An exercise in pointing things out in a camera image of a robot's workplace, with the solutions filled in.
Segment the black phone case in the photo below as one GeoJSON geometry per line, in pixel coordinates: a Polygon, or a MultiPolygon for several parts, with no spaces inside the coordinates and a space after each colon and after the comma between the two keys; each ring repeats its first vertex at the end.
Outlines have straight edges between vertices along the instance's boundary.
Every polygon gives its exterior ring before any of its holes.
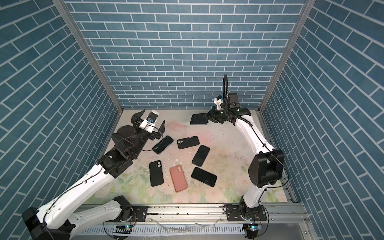
{"type": "Polygon", "coordinates": [[[149,163],[151,186],[156,187],[164,183],[162,162],[160,160],[149,163]]]}
{"type": "Polygon", "coordinates": [[[177,140],[177,146],[179,150],[195,147],[198,145],[200,145],[200,141],[197,136],[177,140]]]}

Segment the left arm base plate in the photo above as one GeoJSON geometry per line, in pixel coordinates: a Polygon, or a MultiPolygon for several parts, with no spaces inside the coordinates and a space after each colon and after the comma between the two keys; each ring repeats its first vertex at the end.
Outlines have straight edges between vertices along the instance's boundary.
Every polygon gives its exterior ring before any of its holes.
{"type": "Polygon", "coordinates": [[[142,205],[124,208],[119,215],[119,221],[143,223],[146,221],[148,209],[148,206],[142,205]]]}

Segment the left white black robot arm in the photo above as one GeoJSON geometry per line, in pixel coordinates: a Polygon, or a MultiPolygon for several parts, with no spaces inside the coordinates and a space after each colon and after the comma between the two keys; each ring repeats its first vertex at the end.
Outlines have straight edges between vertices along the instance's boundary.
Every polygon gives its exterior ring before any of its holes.
{"type": "Polygon", "coordinates": [[[159,113],[151,111],[142,119],[143,111],[133,114],[131,124],[112,135],[115,146],[76,183],[47,204],[30,207],[22,214],[34,240],[69,240],[76,234],[107,221],[132,222],[132,204],[124,197],[113,198],[100,207],[84,212],[76,210],[99,189],[117,179],[137,160],[147,141],[160,139],[165,124],[155,126],[159,113]]]}

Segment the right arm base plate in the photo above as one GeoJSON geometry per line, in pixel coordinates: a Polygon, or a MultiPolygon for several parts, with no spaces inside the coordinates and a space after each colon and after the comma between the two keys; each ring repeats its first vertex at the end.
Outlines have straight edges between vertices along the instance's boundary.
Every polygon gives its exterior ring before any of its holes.
{"type": "Polygon", "coordinates": [[[248,208],[243,204],[233,205],[225,204],[222,209],[227,217],[228,222],[240,221],[266,221],[267,213],[263,207],[248,208]]]}

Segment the white phone case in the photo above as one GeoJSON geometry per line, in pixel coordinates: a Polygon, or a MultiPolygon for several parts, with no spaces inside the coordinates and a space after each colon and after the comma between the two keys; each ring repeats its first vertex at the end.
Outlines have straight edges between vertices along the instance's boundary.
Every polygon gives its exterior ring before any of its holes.
{"type": "Polygon", "coordinates": [[[206,115],[205,113],[192,114],[190,125],[206,125],[209,122],[206,115]]]}

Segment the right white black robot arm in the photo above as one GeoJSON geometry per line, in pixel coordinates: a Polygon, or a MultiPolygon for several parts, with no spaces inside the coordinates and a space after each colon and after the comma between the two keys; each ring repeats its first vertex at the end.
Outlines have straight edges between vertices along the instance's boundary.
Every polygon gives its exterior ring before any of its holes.
{"type": "Polygon", "coordinates": [[[263,212],[261,198],[268,189],[282,178],[284,153],[276,150],[257,128],[251,113],[246,108],[212,109],[206,114],[209,121],[223,124],[232,123],[252,148],[254,158],[248,168],[251,183],[239,203],[240,214],[245,219],[254,219],[263,212]]]}

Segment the black phone screen up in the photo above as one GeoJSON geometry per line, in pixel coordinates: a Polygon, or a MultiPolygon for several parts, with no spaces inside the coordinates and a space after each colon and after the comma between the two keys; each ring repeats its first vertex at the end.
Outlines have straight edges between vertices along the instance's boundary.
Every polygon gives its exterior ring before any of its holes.
{"type": "Polygon", "coordinates": [[[152,150],[156,154],[161,154],[169,145],[171,145],[174,142],[174,139],[170,136],[164,137],[163,140],[161,140],[159,143],[157,143],[152,150]]]}

